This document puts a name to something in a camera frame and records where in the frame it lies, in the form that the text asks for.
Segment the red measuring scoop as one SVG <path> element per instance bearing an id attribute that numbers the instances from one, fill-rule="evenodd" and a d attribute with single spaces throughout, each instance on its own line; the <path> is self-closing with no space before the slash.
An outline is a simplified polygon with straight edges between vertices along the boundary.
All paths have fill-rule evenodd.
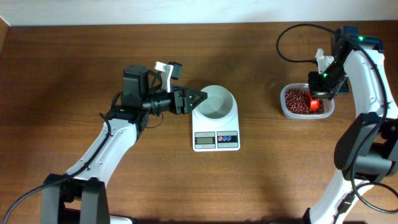
<path id="1" fill-rule="evenodd" d="M 319 109 L 319 107 L 320 107 L 319 99 L 313 99 L 309 92 L 307 93 L 307 98 L 308 98 L 308 106 L 310 108 L 310 111 L 315 111 L 315 110 Z"/>

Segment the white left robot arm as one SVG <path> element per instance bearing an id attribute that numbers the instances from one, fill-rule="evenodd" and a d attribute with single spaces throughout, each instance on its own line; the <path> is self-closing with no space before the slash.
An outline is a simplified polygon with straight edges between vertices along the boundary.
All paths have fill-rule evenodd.
<path id="1" fill-rule="evenodd" d="M 150 115 L 189 114 L 207 93 L 171 84 L 182 72 L 176 62 L 123 70 L 123 89 L 103 115 L 103 128 L 83 157 L 65 174 L 50 174 L 42 192 L 41 223 L 135 223 L 109 212 L 106 186 L 125 153 L 147 128 Z"/>

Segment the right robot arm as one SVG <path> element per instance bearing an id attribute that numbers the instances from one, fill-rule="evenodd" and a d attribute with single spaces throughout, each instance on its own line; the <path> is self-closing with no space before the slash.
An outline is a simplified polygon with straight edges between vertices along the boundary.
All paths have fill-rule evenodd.
<path id="1" fill-rule="evenodd" d="M 304 223 L 343 223 L 356 202 L 381 213 L 363 195 L 374 186 L 397 191 L 381 181 L 397 172 L 397 104 L 384 71 L 381 39 L 343 26 L 332 33 L 332 55 L 315 57 L 318 71 L 308 74 L 313 98 L 332 100 L 351 90 L 356 118 L 335 146 L 335 174 L 321 199 L 303 216 Z"/>

